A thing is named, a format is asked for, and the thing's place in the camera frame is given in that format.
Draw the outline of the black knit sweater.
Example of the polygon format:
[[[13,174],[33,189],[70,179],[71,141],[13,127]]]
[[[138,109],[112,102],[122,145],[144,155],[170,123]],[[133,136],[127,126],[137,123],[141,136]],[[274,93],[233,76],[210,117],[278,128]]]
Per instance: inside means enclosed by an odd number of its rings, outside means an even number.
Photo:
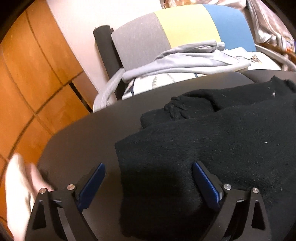
[[[295,225],[295,84],[194,90],[141,117],[142,130],[115,144],[122,234],[197,240],[214,212],[194,184],[201,161],[235,189],[260,190],[273,240]]]

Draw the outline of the white printed cushion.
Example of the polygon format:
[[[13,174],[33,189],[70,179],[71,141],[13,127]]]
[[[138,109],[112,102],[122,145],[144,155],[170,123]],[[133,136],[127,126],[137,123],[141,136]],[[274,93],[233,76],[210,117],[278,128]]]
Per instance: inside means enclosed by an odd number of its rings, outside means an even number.
[[[281,68],[264,53],[248,52],[242,47],[235,48],[230,51],[235,56],[242,57],[250,61],[251,65],[249,67],[239,71],[254,69],[281,70]],[[137,78],[128,83],[128,87],[126,88],[122,96],[122,99],[130,98],[132,96],[152,90],[154,88],[201,76],[204,75],[196,73],[167,73]]]

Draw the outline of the light grey hoodie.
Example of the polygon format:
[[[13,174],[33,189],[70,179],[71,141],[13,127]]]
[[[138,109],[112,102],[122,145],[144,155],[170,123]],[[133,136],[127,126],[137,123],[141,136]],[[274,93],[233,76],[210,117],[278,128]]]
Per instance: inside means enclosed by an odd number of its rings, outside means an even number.
[[[211,75],[222,72],[235,72],[249,67],[250,61],[237,57],[225,49],[224,42],[215,40],[193,42],[171,48],[159,54],[151,63],[138,68],[125,70],[123,67],[111,77],[93,103],[93,111],[107,107],[107,102],[120,81],[130,81],[152,75],[167,73],[196,73]]]

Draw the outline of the grey yellow blue chair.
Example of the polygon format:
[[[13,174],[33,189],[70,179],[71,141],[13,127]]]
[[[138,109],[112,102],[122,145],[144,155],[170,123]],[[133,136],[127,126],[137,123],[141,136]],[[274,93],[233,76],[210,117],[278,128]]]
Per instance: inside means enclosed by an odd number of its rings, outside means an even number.
[[[156,11],[115,30],[101,26],[93,35],[109,80],[119,68],[138,68],[171,48],[208,40],[224,42],[227,50],[242,47],[248,52],[264,53],[281,70],[295,71],[295,50],[258,44],[248,20],[235,8],[195,4]],[[112,94],[122,99],[127,87],[128,83],[120,81]]]

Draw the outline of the pink floral curtain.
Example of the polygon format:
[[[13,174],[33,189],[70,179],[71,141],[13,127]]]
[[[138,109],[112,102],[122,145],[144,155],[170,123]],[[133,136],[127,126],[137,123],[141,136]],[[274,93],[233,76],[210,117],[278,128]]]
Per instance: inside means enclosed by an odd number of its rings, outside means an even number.
[[[238,9],[249,18],[255,42],[270,44],[283,50],[295,50],[295,37],[286,25],[262,1],[160,1],[163,9],[191,4],[228,6]]]

